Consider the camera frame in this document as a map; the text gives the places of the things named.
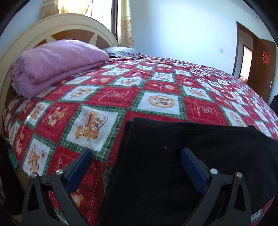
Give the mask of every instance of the blue gripper pad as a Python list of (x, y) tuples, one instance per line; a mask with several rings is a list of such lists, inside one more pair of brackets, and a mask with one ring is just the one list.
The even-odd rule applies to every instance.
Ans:
[(193, 155), (190, 149), (183, 149), (180, 153), (182, 165), (185, 168), (197, 192), (201, 193), (202, 195), (205, 195), (205, 193), (208, 190), (207, 178), (187, 151), (190, 152), (191, 155)]
[(92, 160), (93, 152), (90, 149), (88, 149), (67, 178), (66, 192), (68, 194), (76, 192), (79, 184), (81, 183), (89, 166), (91, 165)]

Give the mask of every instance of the bed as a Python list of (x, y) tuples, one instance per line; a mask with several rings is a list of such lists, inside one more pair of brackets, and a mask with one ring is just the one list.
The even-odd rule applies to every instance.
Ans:
[[(253, 125), (278, 139), (278, 118), (248, 85), (207, 66), (147, 55), (110, 59), (73, 75), (30, 101), (16, 97), (9, 66), (18, 54), (43, 43), (77, 39), (104, 49), (117, 41), (101, 23), (78, 14), (54, 15), (25, 31), (0, 61), (2, 135), (29, 177), (65, 168), (84, 147), (94, 161), (71, 196), (95, 225), (116, 160), (125, 121), (145, 117), (223, 126)], [(65, 218), (52, 193), (59, 218)], [(252, 215), (256, 225), (273, 199)]]

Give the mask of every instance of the headboard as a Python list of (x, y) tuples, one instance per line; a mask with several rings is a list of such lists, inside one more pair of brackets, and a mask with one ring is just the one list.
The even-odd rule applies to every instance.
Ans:
[(113, 34), (91, 17), (67, 13), (39, 20), (24, 31), (0, 58), (0, 125), (5, 106), (15, 96), (11, 87), (10, 65), (16, 57), (24, 50), (69, 38), (96, 45), (100, 49), (118, 45)]

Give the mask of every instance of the door handle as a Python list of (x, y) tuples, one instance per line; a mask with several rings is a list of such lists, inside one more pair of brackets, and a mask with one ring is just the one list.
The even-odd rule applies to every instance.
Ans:
[(269, 88), (271, 88), (272, 81), (268, 81), (268, 83), (269, 83)]

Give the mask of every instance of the gray pillow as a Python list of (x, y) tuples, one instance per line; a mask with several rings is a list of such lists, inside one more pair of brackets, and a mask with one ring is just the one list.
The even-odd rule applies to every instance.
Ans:
[(113, 46), (103, 50), (109, 55), (110, 58), (123, 58), (143, 55), (136, 49), (121, 46)]

